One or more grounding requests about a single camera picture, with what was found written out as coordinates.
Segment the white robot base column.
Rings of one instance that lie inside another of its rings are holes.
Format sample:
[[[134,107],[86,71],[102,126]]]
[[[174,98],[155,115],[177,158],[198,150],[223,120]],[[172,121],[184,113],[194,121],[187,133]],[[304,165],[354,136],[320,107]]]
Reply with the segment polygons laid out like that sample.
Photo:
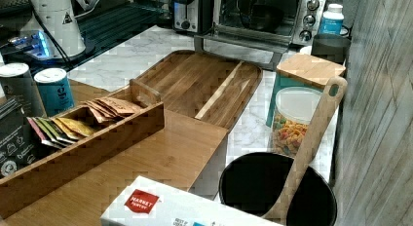
[[[46,48],[46,57],[61,58],[52,39],[69,56],[82,53],[86,46],[74,18],[71,0],[29,0],[33,7],[29,22],[22,31],[41,31],[41,42]]]

